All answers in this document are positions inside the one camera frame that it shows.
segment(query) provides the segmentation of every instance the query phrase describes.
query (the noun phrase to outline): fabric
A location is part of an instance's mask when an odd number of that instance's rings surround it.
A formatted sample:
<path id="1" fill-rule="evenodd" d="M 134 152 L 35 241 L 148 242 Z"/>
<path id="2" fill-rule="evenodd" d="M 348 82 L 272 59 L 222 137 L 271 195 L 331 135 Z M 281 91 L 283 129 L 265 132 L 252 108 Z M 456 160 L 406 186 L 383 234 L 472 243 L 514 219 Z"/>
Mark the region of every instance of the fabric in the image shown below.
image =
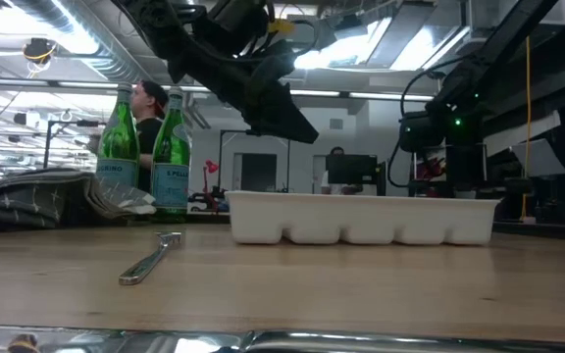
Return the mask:
<path id="1" fill-rule="evenodd" d="M 153 201 L 138 189 L 100 182 L 94 173 L 47 169 L 0 180 L 0 224 L 97 225 L 124 216 L 153 214 Z"/>
<path id="2" fill-rule="evenodd" d="M 163 121 L 158 118 L 151 118 L 141 121 L 136 125 L 138 133 L 138 145 L 141 154 L 152 154 L 154 152 L 154 144 L 156 143 L 156 136 L 161 130 Z M 139 167 L 138 168 L 138 189 L 149 192 L 151 186 L 152 174 L 149 170 Z"/>

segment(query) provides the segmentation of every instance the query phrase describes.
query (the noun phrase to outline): white ice cube tray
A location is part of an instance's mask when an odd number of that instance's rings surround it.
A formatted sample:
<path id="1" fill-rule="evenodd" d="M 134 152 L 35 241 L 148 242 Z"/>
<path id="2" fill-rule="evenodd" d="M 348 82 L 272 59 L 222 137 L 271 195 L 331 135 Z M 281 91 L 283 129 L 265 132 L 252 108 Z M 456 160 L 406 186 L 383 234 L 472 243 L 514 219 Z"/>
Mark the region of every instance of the white ice cube tray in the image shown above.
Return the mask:
<path id="1" fill-rule="evenodd" d="M 236 242 L 486 244 L 497 200 L 229 191 Z"/>

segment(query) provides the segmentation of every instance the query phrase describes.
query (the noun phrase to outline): monitor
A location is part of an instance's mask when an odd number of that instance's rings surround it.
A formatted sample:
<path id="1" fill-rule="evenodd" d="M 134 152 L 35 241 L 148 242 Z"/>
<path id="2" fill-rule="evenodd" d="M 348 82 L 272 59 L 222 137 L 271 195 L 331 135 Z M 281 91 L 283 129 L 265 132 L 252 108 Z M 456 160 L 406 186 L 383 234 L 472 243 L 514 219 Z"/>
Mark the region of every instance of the monitor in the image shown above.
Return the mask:
<path id="1" fill-rule="evenodd" d="M 329 155 L 326 167 L 329 171 L 329 184 L 377 184 L 377 156 Z"/>

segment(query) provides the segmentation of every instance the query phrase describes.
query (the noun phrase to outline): hair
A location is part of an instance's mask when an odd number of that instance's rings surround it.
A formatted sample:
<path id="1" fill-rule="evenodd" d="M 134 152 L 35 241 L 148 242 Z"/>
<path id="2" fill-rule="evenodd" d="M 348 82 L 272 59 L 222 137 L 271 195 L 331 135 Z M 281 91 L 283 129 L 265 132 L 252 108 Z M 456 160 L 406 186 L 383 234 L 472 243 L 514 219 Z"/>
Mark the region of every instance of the hair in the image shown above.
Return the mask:
<path id="1" fill-rule="evenodd" d="M 165 118 L 165 106 L 169 101 L 169 96 L 165 89 L 160 84 L 145 79 L 141 81 L 141 86 L 143 86 L 143 90 L 147 95 L 156 100 L 156 106 L 154 107 L 156 117 L 160 119 Z"/>
<path id="2" fill-rule="evenodd" d="M 345 153 L 345 151 L 343 151 L 343 148 L 339 146 L 333 147 L 333 149 L 331 150 L 331 154 L 334 154 L 335 151 L 341 151 L 342 153 Z"/>

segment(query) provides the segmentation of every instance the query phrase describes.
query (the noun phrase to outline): metal fork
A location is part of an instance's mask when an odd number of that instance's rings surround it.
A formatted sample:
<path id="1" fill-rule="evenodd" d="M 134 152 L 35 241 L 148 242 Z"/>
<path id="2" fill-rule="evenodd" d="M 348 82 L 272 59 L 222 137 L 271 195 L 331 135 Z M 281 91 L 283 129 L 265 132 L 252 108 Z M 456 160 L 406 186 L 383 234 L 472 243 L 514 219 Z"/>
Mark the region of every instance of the metal fork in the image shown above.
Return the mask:
<path id="1" fill-rule="evenodd" d="M 154 266 L 161 261 L 169 247 L 173 244 L 180 244 L 182 233 L 179 231 L 157 232 L 159 238 L 158 249 L 151 255 L 132 265 L 121 276 L 119 276 L 120 285 L 135 285 L 141 283 L 149 273 L 152 272 Z"/>

